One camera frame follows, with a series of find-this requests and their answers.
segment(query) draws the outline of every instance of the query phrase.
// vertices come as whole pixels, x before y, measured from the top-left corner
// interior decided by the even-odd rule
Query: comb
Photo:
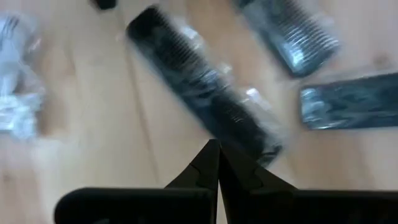
[[[269,135],[220,78],[219,71],[194,51],[187,37],[156,5],[129,24],[127,35],[211,134],[255,160],[264,157]],[[280,149],[267,150],[266,157],[275,158]]]
[[[295,0],[233,0],[249,26],[294,78],[318,70],[339,42]]]
[[[398,73],[306,86],[302,121],[310,129],[398,126]]]

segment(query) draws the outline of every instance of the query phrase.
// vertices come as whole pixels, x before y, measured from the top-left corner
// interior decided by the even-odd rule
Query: wooden surface
[[[398,62],[398,2],[319,1],[343,43],[319,75]],[[98,14],[82,0],[0,0],[0,9],[39,18],[37,70],[48,88],[43,136],[23,143],[0,136],[1,223],[52,223],[57,200],[80,187],[163,187],[206,143],[207,132],[125,43],[126,24],[154,2],[119,0],[116,10]],[[182,2],[171,0],[171,8],[233,66],[236,83],[256,87],[292,130],[273,173],[300,188],[398,189],[398,130],[305,131],[297,82],[286,79],[228,0]]]

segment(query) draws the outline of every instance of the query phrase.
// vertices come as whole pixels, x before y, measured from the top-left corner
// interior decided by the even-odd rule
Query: black object
[[[116,7],[118,0],[91,0],[91,2],[101,10],[113,9]]]
[[[222,81],[217,69],[192,49],[187,38],[176,31],[157,6],[147,8],[135,18],[127,35],[216,138],[264,164],[278,155],[281,145],[271,146],[264,153],[270,136]]]
[[[55,209],[56,224],[216,223],[220,180],[229,224],[397,223],[397,192],[298,190],[211,140],[165,189],[82,189]]]
[[[398,126],[398,73],[306,86],[302,120],[310,129]]]
[[[338,41],[310,18],[299,1],[232,1],[294,78],[312,74],[338,50]]]

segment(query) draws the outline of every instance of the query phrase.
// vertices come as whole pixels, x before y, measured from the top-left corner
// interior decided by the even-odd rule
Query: black comb
[[[295,0],[233,0],[294,78],[318,70],[339,48]]]
[[[219,71],[193,50],[187,37],[157,6],[135,18],[127,35],[216,138],[230,142],[255,160],[266,157],[270,162],[278,155],[281,146],[273,146],[264,155],[269,135],[222,81]]]
[[[398,73],[306,86],[302,120],[310,129],[398,126]]]

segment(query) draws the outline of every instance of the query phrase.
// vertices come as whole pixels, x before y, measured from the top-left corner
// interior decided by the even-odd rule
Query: packaged comb
[[[19,12],[0,15],[0,132],[25,141],[40,134],[37,113],[46,91],[33,63],[41,40],[33,17]]]
[[[252,100],[255,90],[241,94],[230,85],[205,56],[203,43],[193,41],[197,33],[192,28],[173,21],[159,6],[151,6],[128,25],[127,36],[214,137],[268,166],[284,148],[274,131],[278,123]]]
[[[294,78],[317,71],[339,49],[313,2],[231,0],[259,40]]]
[[[302,122],[309,129],[398,126],[398,70],[330,74],[300,91]]]

